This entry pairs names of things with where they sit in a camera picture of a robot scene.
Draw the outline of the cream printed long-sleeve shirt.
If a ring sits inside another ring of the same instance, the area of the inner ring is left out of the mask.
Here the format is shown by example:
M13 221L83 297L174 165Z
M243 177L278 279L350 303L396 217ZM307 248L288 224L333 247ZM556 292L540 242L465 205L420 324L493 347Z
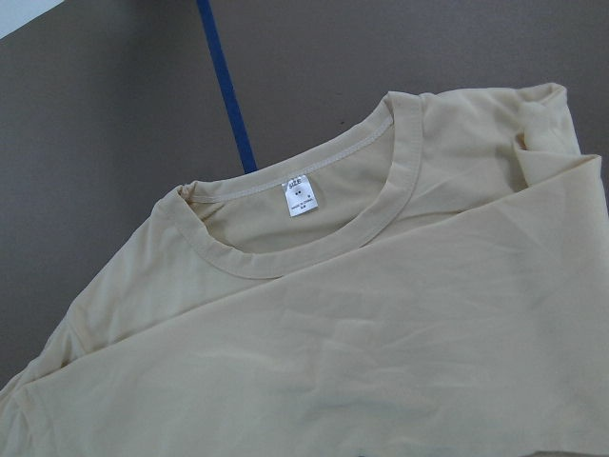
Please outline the cream printed long-sleeve shirt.
M547 83L181 185L2 389L1 452L604 456L600 166Z

